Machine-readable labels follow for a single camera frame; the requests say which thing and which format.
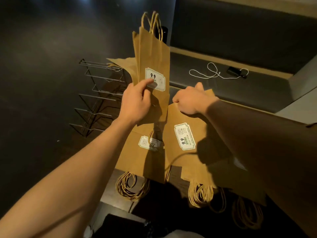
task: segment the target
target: metal wire rack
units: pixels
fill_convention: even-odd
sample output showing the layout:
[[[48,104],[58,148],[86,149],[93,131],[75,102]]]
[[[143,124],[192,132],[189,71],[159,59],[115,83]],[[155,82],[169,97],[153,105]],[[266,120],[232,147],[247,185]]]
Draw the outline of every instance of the metal wire rack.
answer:
[[[107,108],[112,108],[118,109],[119,111],[120,105],[112,106],[104,104],[105,101],[113,101],[116,103],[121,102],[123,91],[127,87],[127,82],[124,69],[114,65],[113,63],[98,63],[85,61],[85,59],[82,59],[80,60],[79,65],[85,66],[87,68],[84,75],[91,78],[93,82],[92,91],[95,92],[97,96],[79,94],[80,99],[84,102],[87,109],[74,108],[74,110],[83,120],[83,124],[70,123],[69,125],[81,136],[87,137],[94,130],[104,131],[106,129],[105,124],[107,124],[107,122],[101,122],[101,120],[106,119],[111,124],[111,122],[117,118],[114,115],[107,114],[106,110]],[[92,75],[92,69],[106,69],[106,72],[110,72],[110,77]],[[105,80],[106,83],[102,84],[102,88],[100,88],[100,85],[97,84],[95,79]],[[109,82],[117,82],[120,85],[112,91],[103,90],[103,88],[106,87],[107,83]],[[87,99],[93,100],[93,104],[89,105]]]

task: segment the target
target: person's right hand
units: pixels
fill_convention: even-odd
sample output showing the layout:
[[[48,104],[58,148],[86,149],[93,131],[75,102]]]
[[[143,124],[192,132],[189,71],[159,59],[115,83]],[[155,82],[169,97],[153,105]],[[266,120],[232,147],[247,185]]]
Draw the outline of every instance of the person's right hand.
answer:
[[[188,86],[176,93],[173,97],[173,103],[177,103],[178,109],[185,114],[201,113],[205,115],[207,108],[219,100],[215,95],[208,96],[201,82],[195,87]]]

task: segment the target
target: dark floor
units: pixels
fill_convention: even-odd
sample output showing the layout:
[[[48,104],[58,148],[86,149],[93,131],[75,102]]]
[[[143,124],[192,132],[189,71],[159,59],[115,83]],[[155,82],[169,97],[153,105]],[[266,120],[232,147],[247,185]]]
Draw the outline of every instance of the dark floor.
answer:
[[[89,142],[68,125],[80,121],[73,110],[84,107],[78,93],[93,94],[79,60],[134,56],[131,33],[143,12],[154,9],[169,29],[169,44],[174,6],[175,0],[0,0],[0,190],[5,194],[0,217]],[[171,55],[171,81],[186,87],[200,80],[188,76],[183,58]],[[259,80],[212,80],[207,87],[224,99],[271,112],[291,102],[284,80]]]

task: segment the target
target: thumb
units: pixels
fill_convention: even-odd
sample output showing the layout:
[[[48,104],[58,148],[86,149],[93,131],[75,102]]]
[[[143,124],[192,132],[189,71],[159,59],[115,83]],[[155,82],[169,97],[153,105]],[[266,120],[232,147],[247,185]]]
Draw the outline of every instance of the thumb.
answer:
[[[144,90],[143,102],[147,105],[151,104],[151,92],[148,89]]]
[[[201,82],[198,82],[195,86],[195,88],[197,88],[200,91],[204,91],[204,86]]]

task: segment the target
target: fist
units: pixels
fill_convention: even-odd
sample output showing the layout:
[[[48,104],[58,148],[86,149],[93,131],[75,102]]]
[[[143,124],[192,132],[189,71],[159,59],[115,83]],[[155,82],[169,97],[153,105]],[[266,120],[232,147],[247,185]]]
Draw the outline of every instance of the fist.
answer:
[[[201,82],[197,83],[195,87],[188,86],[176,93],[173,97],[173,103],[177,103],[178,109],[188,115],[201,113],[205,115],[207,108],[213,102],[218,100],[214,96],[208,96]]]
[[[128,85],[123,92],[121,109],[118,119],[124,119],[132,125],[137,124],[148,113],[151,106],[151,92],[146,89],[153,79],[145,79],[137,85]]]

